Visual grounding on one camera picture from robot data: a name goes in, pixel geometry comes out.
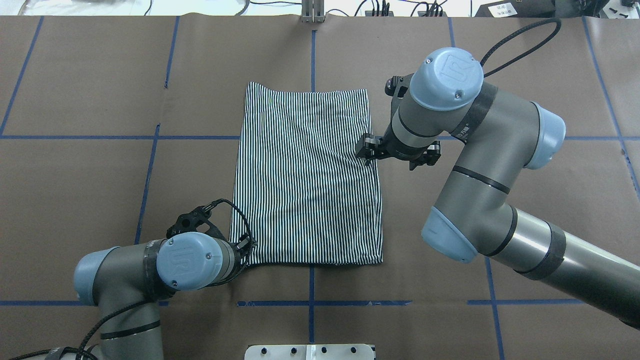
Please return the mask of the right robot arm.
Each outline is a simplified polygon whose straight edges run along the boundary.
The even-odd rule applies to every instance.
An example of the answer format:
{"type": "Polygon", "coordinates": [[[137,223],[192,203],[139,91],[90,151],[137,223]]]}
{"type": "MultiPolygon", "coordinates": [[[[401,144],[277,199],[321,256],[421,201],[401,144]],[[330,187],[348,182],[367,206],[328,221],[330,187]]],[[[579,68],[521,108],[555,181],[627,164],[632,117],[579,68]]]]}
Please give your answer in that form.
{"type": "Polygon", "coordinates": [[[487,82],[481,63],[457,47],[428,54],[385,92],[390,123],[382,136],[361,135],[358,158],[397,158],[414,169],[438,161],[441,133],[463,143],[422,228],[425,243],[464,264],[493,258],[639,328],[638,265],[506,202],[522,170],[546,166],[562,148],[561,117],[487,82]]]}

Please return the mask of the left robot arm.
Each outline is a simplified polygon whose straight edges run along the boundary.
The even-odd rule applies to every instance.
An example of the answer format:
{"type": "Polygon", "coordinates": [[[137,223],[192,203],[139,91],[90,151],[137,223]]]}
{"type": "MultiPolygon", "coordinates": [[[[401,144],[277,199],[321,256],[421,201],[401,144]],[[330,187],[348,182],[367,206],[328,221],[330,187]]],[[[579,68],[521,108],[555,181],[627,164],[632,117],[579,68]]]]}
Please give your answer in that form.
{"type": "Polygon", "coordinates": [[[176,292],[227,284],[249,264],[256,242],[197,231],[148,243],[115,246],[85,255],[73,276],[83,305],[96,306],[98,322],[78,346],[27,353],[24,360],[162,360],[160,301],[176,292]]]}

